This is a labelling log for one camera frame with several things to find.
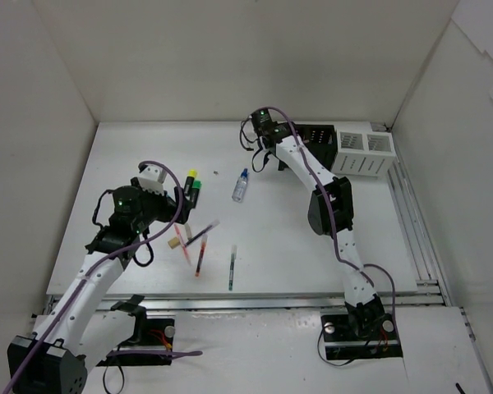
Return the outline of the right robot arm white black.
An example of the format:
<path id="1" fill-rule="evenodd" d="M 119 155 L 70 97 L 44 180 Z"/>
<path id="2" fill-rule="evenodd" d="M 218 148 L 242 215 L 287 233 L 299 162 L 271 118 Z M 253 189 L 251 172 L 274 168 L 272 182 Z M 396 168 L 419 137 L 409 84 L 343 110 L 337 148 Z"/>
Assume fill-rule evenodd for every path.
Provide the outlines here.
<path id="1" fill-rule="evenodd" d="M 307 220 L 312 231 L 333 240 L 348 312 L 347 327 L 357 338 L 368 338 L 385 316 L 385 309 L 364 272 L 353 232 L 352 185 L 331 172 L 336 132 L 331 125 L 297 124 L 287 117 L 272 119 L 274 107 L 258 108 L 250 120 L 261 151 L 291 169 L 311 193 Z"/>

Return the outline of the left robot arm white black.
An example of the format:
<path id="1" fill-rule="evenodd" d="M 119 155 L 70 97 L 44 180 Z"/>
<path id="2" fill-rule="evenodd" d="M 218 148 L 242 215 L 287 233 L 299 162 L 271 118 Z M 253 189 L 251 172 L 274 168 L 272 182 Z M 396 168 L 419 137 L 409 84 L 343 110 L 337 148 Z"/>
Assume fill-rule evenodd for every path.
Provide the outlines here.
<path id="1" fill-rule="evenodd" d="M 118 301 L 99 320 L 95 312 L 137 249 L 152 240 L 150 226 L 186 223 L 199 193 L 200 182 L 186 179 L 168 195 L 159 176 L 137 176 L 130 185 L 108 191 L 113 213 L 85 247 L 76 278 L 46 319 L 7 348 L 11 380 L 6 393 L 81 393 L 89 372 L 114 348 L 145 340 L 148 324 L 140 296 Z"/>

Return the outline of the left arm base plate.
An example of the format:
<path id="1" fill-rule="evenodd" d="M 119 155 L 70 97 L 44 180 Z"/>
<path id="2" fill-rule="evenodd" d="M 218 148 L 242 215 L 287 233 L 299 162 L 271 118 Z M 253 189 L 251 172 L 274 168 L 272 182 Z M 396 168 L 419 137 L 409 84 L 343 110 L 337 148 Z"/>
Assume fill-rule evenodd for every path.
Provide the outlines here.
<path id="1" fill-rule="evenodd" d="M 175 319 L 173 317 L 148 318 L 145 327 L 141 331 L 138 341 L 125 341 L 115 350 L 167 350 L 173 347 L 175 334 Z M 108 357 L 101 360 L 97 366 L 121 365 L 123 367 L 141 366 L 169 366 L 172 363 L 170 357 L 165 355 L 129 354 Z"/>

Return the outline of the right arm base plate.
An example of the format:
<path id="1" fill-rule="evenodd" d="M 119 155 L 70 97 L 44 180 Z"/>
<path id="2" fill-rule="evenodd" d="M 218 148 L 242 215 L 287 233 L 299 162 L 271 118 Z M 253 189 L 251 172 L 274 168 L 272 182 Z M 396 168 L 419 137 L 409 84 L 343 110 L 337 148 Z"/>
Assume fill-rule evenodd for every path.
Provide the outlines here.
<path id="1" fill-rule="evenodd" d="M 371 331 L 358 336 L 349 325 L 347 314 L 322 314 L 317 340 L 320 358 L 335 367 L 348 366 L 360 360 L 403 358 L 399 335 L 390 313 L 386 313 Z"/>

